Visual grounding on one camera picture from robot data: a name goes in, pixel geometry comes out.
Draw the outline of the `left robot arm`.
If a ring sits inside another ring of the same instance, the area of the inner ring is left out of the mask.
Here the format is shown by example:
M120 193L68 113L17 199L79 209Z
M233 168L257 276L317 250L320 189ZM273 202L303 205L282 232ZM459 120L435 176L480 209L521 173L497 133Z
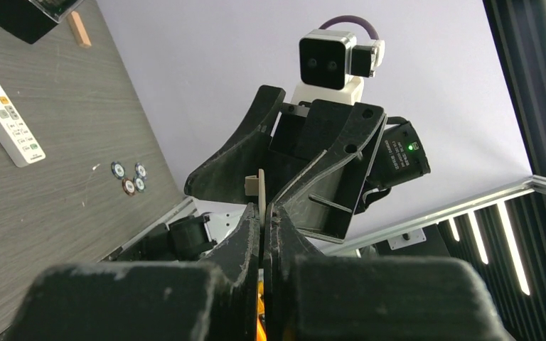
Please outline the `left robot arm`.
M446 257L323 255L287 211L246 207L197 261L178 261L183 218L113 260L42 272L7 340L254 340L263 281L269 340L509 340L485 283Z

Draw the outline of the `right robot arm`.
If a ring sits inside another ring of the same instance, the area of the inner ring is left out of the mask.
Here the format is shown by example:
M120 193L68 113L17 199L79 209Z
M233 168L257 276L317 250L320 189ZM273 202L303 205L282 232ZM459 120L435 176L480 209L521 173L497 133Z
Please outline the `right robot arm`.
M302 234L340 244L355 215L430 172L410 121L372 104L290 104L285 95L261 86L231 137L187 177L185 194L247 204L245 180L263 171L267 203Z

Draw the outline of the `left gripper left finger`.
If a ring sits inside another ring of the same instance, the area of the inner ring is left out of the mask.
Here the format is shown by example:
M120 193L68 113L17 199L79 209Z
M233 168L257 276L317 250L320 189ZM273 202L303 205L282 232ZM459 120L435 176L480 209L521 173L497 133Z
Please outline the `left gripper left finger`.
M61 264L29 287L7 340L254 340L259 213L196 262Z

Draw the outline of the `orange block near right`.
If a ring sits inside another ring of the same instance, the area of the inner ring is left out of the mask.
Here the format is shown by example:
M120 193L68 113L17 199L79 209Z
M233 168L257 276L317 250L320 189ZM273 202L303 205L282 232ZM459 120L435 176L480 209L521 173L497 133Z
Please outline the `orange block near right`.
M72 11L67 17L67 20L76 43L81 48L91 48L91 40L84 23L82 22L80 14L77 11Z

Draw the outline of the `poker chip three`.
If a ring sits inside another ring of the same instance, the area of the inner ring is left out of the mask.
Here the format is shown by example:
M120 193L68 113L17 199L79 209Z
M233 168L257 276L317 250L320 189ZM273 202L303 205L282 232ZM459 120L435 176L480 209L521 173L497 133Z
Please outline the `poker chip three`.
M137 176L133 179L133 181L134 187L138 193L143 193L146 190L146 184L143 178Z

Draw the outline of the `poker chip four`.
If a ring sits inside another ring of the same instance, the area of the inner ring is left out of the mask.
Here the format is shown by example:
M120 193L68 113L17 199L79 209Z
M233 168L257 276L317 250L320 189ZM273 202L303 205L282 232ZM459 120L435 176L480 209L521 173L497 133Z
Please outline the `poker chip four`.
M145 166L142 163L135 164L135 172L138 178L141 178L142 180L147 179L147 171Z

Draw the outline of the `poker chip two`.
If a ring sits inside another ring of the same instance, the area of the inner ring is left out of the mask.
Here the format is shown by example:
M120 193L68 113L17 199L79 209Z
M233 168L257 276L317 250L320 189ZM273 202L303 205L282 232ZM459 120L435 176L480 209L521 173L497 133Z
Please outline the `poker chip two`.
M129 178L122 179L122 189L128 196L133 196L137 192L134 181Z

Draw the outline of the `beige battery cover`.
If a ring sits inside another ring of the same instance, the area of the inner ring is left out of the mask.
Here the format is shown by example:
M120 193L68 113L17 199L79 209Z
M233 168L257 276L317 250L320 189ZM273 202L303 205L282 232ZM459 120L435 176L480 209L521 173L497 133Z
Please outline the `beige battery cover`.
M245 178L245 195L257 196L260 227L263 227L267 204L264 170L262 168L258 170L257 175L249 175Z

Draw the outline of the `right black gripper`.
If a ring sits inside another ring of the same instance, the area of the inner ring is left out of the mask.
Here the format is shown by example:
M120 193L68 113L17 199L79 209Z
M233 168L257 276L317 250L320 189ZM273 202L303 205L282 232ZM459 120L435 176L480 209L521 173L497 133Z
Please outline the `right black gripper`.
M341 244L346 238L380 145L387 115L372 104L317 100L279 115L280 87L259 87L231 137L187 177L186 195L245 205L245 178L264 166L268 188L282 188L270 203L275 222L303 235Z

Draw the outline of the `white remote control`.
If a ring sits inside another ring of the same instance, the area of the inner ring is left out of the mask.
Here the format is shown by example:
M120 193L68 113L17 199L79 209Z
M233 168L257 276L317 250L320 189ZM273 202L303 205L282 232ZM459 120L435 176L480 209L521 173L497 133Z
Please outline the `white remote control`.
M44 150L1 85L0 144L19 168L46 158Z

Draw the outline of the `poker chip one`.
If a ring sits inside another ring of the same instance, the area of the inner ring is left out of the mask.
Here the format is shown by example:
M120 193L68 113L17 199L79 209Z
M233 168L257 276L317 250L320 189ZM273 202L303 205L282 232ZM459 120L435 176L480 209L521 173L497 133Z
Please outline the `poker chip one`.
M111 172L113 176L119 180L122 180L126 176L126 171L124 166L119 162L112 162L110 165Z

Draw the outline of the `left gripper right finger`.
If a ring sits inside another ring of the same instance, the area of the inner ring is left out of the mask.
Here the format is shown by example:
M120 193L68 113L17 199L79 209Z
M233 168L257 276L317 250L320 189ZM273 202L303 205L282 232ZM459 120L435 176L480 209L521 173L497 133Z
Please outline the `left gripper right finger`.
M270 340L510 340L488 289L460 259L325 256L271 204L264 224Z

